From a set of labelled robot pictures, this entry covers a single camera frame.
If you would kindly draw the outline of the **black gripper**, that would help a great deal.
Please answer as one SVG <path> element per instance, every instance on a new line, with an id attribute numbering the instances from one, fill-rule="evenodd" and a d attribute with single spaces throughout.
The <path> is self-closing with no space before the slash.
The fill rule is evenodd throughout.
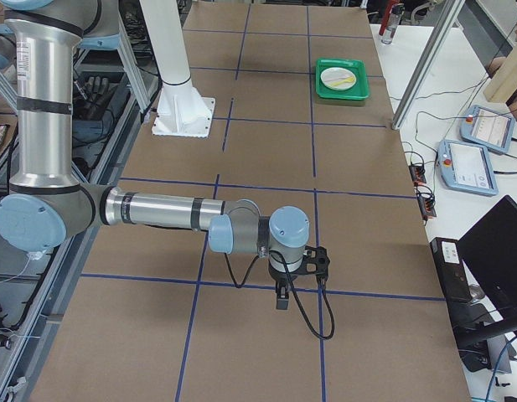
<path id="1" fill-rule="evenodd" d="M 299 276 L 314 276 L 318 288 L 326 288 L 328 280 L 328 252 L 322 247 L 306 246 L 302 253 L 302 258 L 295 263 L 283 263 L 281 253 L 271 250 L 268 258 L 268 270 L 270 276 L 276 282 L 276 289 L 287 288 L 289 285 L 288 277 L 294 281 Z M 276 309 L 286 311 L 289 306 L 289 294 L 278 292 L 276 294 Z"/>

